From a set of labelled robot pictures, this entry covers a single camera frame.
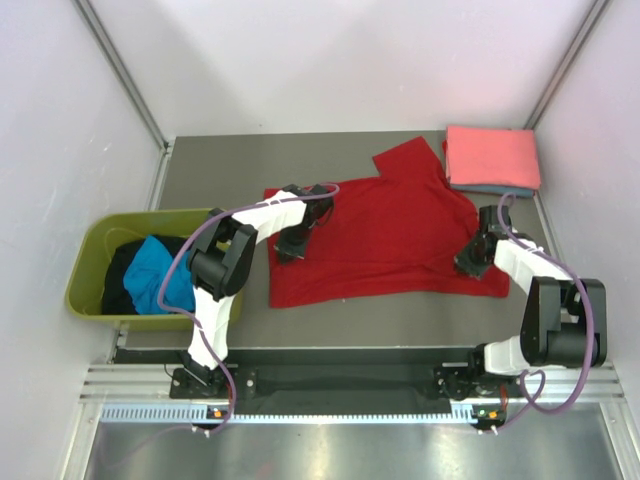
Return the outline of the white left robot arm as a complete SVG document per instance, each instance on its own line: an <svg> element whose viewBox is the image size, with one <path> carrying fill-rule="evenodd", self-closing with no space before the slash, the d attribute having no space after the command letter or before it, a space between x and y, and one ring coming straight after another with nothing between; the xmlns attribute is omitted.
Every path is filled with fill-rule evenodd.
<svg viewBox="0 0 640 480"><path fill-rule="evenodd" d="M302 260L313 229L332 213L338 192L339 187L332 183L308 188L291 184L252 205L213 209L176 255L157 303L167 311L188 313L164 300L170 277L185 260L195 307L190 314L194 328L183 368L203 395L220 394L231 380L223 364L228 355L228 325L236 296L248 280L256 246L276 236L274 251L279 263Z"/></svg>

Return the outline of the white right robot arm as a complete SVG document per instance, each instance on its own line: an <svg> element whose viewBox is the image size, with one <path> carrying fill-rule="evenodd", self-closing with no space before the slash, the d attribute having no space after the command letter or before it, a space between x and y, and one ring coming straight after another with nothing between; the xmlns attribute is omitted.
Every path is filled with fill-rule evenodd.
<svg viewBox="0 0 640 480"><path fill-rule="evenodd" d="M469 388L487 396L503 381L513 381L535 367L578 369L569 396L576 400L590 370L607 356L604 284L579 278L528 235L514 231L504 203L479 209L478 230L456 255L454 266L476 279L495 267L527 295L520 332L471 352L465 374Z"/></svg>

